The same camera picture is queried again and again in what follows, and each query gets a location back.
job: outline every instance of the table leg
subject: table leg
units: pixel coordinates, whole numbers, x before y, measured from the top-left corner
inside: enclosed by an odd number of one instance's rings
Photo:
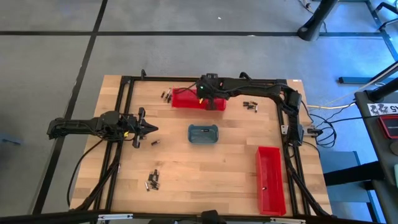
[[[356,167],[329,172],[323,176],[326,186],[331,186],[364,180],[382,180],[384,178],[384,173],[379,161],[375,161]]]
[[[298,29],[297,35],[306,41],[317,40],[323,21],[337,2],[338,0],[322,0],[313,16]]]

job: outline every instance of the black chair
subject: black chair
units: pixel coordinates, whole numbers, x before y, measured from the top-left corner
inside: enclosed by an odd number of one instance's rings
[[[377,7],[374,11],[375,11],[375,12],[378,12],[378,11],[380,11],[383,7],[385,7],[385,8],[388,9],[388,10],[390,10],[391,12],[394,12],[395,14],[398,14],[398,10],[397,10],[397,8],[396,8],[395,6],[391,6],[390,4],[385,3],[385,2],[380,3],[380,5],[378,5],[378,7]],[[395,22],[398,22],[398,18],[383,23],[383,24],[379,27],[379,30],[384,30],[384,29],[386,28],[387,25],[393,24],[393,23],[395,23]]]

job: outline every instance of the concrete floor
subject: concrete floor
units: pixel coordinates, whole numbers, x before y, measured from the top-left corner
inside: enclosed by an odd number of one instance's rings
[[[0,0],[0,30],[90,31],[100,5],[101,0]],[[379,15],[382,21],[396,17],[385,9]],[[295,32],[310,16],[296,0],[113,0],[100,30]],[[377,29],[365,3],[355,2],[339,3],[326,24],[329,32]],[[387,28],[398,48],[397,31],[398,25]],[[0,36],[0,133],[24,141],[21,146],[1,144],[0,216],[30,212],[52,147],[45,134],[47,125],[65,111],[88,39]],[[338,77],[371,77],[393,61],[378,37],[328,37],[316,42],[298,37],[98,37],[73,118],[92,117],[103,75],[139,75],[142,68],[157,76],[215,72],[237,77],[245,71],[253,78],[302,79],[308,104],[322,105],[359,87],[339,85]],[[314,113],[328,117],[334,111]],[[358,115],[358,109],[351,107],[336,118]],[[337,123],[336,130],[336,145],[321,150],[358,151],[361,163],[376,160],[362,121]],[[85,141],[84,136],[67,137],[44,212],[68,209],[67,184]],[[352,217],[369,219],[360,214]]]

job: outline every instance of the sticker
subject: sticker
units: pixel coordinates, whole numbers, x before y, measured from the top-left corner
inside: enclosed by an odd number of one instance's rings
[[[368,103],[371,116],[398,114],[398,103]]]

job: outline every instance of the wooden tabletop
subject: wooden tabletop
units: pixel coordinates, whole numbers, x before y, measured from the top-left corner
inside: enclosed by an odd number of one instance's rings
[[[95,116],[114,109],[120,79],[119,75],[104,77]],[[136,114],[139,107],[144,107],[146,121],[159,130],[148,134],[139,149],[133,148],[131,142],[123,144],[112,211],[199,215],[202,211],[216,209],[221,215],[260,215],[255,153],[258,146],[277,146],[282,154],[275,103],[268,98],[238,96],[228,100],[225,111],[205,111],[172,108],[160,98],[168,88],[189,85],[188,82],[134,83],[130,113]],[[305,102],[301,80],[288,80],[288,85],[298,90]],[[258,113],[242,107],[242,102],[248,100],[259,103]],[[303,107],[300,122],[310,124]],[[218,142],[212,146],[190,144],[187,138],[190,124],[217,125]],[[151,146],[150,143],[158,139],[160,143]],[[310,137],[304,137],[304,141],[315,144]],[[90,136],[85,150],[96,142],[98,138]],[[81,163],[71,208],[79,206],[97,184],[105,147],[106,143],[102,142]],[[300,154],[309,191],[322,208],[331,213],[318,152],[304,144]],[[289,216],[292,215],[289,187],[284,159],[281,160],[286,215]],[[144,182],[154,169],[160,171],[160,189],[147,192]],[[299,188],[295,188],[298,210],[303,213],[301,194]],[[108,191],[107,186],[104,189],[101,208],[104,208]]]

